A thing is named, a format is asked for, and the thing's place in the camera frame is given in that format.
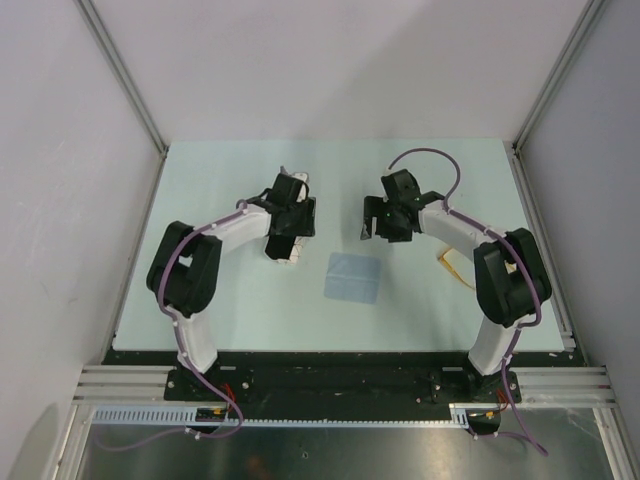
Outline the white geometric glasses case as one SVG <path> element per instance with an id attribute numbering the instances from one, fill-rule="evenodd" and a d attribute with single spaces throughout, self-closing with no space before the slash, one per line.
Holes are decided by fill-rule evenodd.
<path id="1" fill-rule="evenodd" d="M 295 265 L 307 241 L 306 237 L 269 236 L 265 245 L 266 256 L 277 263 Z"/>

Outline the blue cleaning cloth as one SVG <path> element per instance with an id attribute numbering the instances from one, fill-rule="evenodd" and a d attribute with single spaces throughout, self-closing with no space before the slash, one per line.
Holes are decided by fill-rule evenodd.
<path id="1" fill-rule="evenodd" d="M 328 260 L 324 296 L 373 305 L 381 280 L 381 260 L 372 256 L 334 252 Z"/>

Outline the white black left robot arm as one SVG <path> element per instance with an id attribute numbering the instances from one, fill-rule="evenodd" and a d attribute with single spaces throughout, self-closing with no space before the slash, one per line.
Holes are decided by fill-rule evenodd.
<path id="1" fill-rule="evenodd" d="M 178 360 L 190 370 L 185 385 L 197 398 L 210 399 L 221 387 L 211 369 L 218 351 L 203 312 L 214 297 L 222 257 L 264 239 L 269 260 L 296 264 L 304 240 L 315 235 L 315 210 L 309 175 L 282 168 L 272 186 L 239 200 L 230 214 L 199 228 L 180 221 L 167 226 L 146 286 L 171 319 Z"/>

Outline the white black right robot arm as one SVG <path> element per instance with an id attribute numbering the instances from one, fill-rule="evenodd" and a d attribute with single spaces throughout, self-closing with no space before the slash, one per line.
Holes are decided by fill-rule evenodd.
<path id="1" fill-rule="evenodd" d="M 381 178 L 384 195 L 363 202 L 363 240 L 379 236 L 390 243 L 431 236 L 473 264 L 475 295 L 483 313 L 468 352 L 471 370 L 461 376 L 463 393 L 484 401 L 497 389 L 496 372 L 508 366 L 521 331 L 542 321 L 542 304 L 552 287 L 533 234 L 486 226 L 454 209 L 437 192 L 423 193 L 406 169 Z"/>

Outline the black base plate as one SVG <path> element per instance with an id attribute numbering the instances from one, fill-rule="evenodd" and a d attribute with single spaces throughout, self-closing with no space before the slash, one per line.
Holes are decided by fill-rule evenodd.
<path id="1" fill-rule="evenodd" d="M 212 385 L 229 385 L 239 402 L 257 392 L 292 391 L 302 393 L 351 394 L 401 393 L 435 399 L 436 403 L 491 398 L 501 383 L 498 372 L 487 377 L 472 373 L 467 353 L 456 352 L 239 352 L 223 351 L 203 375 Z M 175 352 L 116 351 L 111 348 L 102 362 L 109 366 L 172 366 L 167 380 L 166 399 L 191 401 L 213 398 L 187 367 L 179 366 Z M 510 368 L 582 367 L 576 352 L 514 353 Z"/>

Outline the right aluminium side rail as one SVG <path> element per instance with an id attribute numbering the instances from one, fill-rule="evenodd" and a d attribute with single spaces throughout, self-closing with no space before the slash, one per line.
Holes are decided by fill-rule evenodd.
<path id="1" fill-rule="evenodd" d="M 504 143 L 512 175 L 518 189 L 519 196 L 523 205 L 523 210 L 527 222 L 533 232 L 539 245 L 539 250 L 543 263 L 547 269 L 549 279 L 552 286 L 551 305 L 556 318 L 556 323 L 560 331 L 560 336 L 566 351 L 574 351 L 577 347 L 577 341 L 570 318 L 568 307 L 566 306 L 564 292 L 560 285 L 556 265 L 552 256 L 552 252 L 548 242 L 548 235 L 545 230 L 542 215 L 536 203 L 534 192 L 524 170 L 522 159 L 518 156 L 518 152 L 510 142 Z"/>

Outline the aluminium front frame rail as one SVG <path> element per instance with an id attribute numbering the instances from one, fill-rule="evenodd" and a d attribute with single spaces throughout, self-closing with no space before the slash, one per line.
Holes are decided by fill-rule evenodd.
<path id="1" fill-rule="evenodd" d="M 162 402 L 176 388 L 168 366 L 86 366 L 74 399 L 85 402 Z M 616 395 L 604 367 L 514 368 L 522 405 L 534 408 L 610 408 Z"/>

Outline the left aluminium corner post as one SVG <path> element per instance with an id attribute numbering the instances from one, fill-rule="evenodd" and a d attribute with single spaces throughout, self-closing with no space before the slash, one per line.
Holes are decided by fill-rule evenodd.
<path id="1" fill-rule="evenodd" d="M 91 0 L 74 0 L 73 3 L 94 38 L 99 51 L 103 55 L 146 136 L 160 157 L 165 158 L 168 145 L 160 133 L 134 77 L 95 2 Z"/>

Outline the aluminium corner post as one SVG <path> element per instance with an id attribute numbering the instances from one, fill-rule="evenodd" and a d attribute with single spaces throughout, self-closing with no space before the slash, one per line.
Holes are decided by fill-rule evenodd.
<path id="1" fill-rule="evenodd" d="M 577 61 L 581 51 L 586 46 L 587 40 L 609 4 L 610 1 L 607 0 L 590 0 L 586 2 L 560 54 L 546 77 L 541 91 L 537 95 L 522 126 L 512 141 L 511 146 L 516 153 L 521 152 L 526 145 L 537 124 L 560 90 L 573 64 Z"/>
<path id="2" fill-rule="evenodd" d="M 160 133 L 134 77 L 95 2 L 91 0 L 74 0 L 73 3 L 94 38 L 99 51 L 103 55 L 146 136 L 160 157 L 165 158 L 168 145 Z"/>

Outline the right aluminium corner post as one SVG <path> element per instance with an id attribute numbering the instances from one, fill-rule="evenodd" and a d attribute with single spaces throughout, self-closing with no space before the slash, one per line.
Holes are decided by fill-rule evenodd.
<path id="1" fill-rule="evenodd" d="M 526 145 L 537 124 L 560 90 L 573 64 L 577 61 L 581 51 L 586 46 L 587 40 L 609 4 L 610 1 L 607 0 L 590 0 L 586 2 L 560 54 L 546 77 L 541 91 L 537 95 L 522 126 L 512 141 L 511 146 L 516 153 L 521 152 Z"/>

